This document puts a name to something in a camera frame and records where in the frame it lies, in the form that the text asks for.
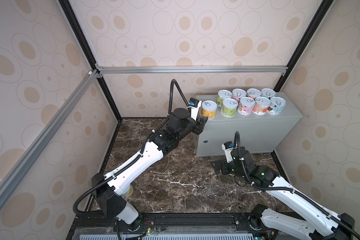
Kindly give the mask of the red label can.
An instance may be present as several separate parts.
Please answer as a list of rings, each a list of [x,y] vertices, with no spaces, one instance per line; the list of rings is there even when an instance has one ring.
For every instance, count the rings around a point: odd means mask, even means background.
[[[232,99],[234,99],[238,103],[240,102],[241,98],[247,96],[247,92],[243,89],[234,89],[232,90],[232,94]]]

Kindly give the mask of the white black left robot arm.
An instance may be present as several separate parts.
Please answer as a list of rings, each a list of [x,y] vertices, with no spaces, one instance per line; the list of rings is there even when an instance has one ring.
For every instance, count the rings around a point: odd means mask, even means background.
[[[193,112],[198,110],[177,108],[169,113],[165,121],[146,137],[136,154],[104,176],[95,176],[93,187],[75,201],[74,213],[77,216],[104,214],[107,218],[124,221],[132,229],[138,228],[141,215],[122,195],[141,173],[177,148],[187,135],[203,132],[208,117],[196,115],[193,119]],[[91,194],[101,209],[95,212],[79,210],[79,203]]]

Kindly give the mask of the white pink label can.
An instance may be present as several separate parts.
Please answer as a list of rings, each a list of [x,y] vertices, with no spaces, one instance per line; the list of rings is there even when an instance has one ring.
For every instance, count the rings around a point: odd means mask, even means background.
[[[258,116],[263,116],[266,114],[268,107],[271,105],[271,101],[267,97],[256,97],[255,106],[253,108],[253,113]]]

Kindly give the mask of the blue label can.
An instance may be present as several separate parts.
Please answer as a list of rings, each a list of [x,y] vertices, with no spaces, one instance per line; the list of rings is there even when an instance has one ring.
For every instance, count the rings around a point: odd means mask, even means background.
[[[280,97],[272,97],[267,113],[272,116],[279,116],[287,104],[287,101]]]

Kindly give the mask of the orange label can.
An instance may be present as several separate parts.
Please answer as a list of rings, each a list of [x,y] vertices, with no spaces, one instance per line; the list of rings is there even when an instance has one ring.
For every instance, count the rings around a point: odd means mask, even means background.
[[[262,92],[258,89],[250,88],[247,90],[247,97],[255,100],[257,97],[261,97]]]

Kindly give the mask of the teal label can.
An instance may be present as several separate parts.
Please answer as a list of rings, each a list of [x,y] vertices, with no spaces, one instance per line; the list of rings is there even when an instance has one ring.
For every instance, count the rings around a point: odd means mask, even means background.
[[[274,90],[272,90],[272,89],[269,89],[269,88],[262,89],[261,93],[262,93],[262,97],[265,97],[265,98],[268,98],[268,99],[271,99],[271,98],[276,96],[276,92]]]

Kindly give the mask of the yellow green label can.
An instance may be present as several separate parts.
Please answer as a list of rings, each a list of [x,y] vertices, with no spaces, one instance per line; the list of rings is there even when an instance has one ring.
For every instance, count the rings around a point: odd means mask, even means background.
[[[133,186],[129,185],[125,192],[121,195],[124,199],[128,199],[133,193]]]

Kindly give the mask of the light green label can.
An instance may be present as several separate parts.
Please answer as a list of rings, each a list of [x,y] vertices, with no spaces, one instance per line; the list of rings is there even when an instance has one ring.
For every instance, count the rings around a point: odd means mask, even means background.
[[[217,97],[217,105],[221,107],[223,105],[223,101],[225,99],[231,99],[233,96],[231,91],[228,90],[220,90],[218,91],[218,97]]]

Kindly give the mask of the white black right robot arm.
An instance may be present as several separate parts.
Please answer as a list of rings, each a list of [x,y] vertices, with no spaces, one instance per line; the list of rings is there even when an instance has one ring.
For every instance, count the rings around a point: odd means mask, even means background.
[[[355,220],[348,214],[337,214],[293,187],[268,166],[257,166],[244,147],[232,142],[222,144],[226,160],[217,161],[215,172],[233,175],[256,190],[277,198],[300,218],[278,213],[264,205],[256,205],[248,216],[253,230],[264,227],[275,229],[299,240],[360,240],[355,230]]]

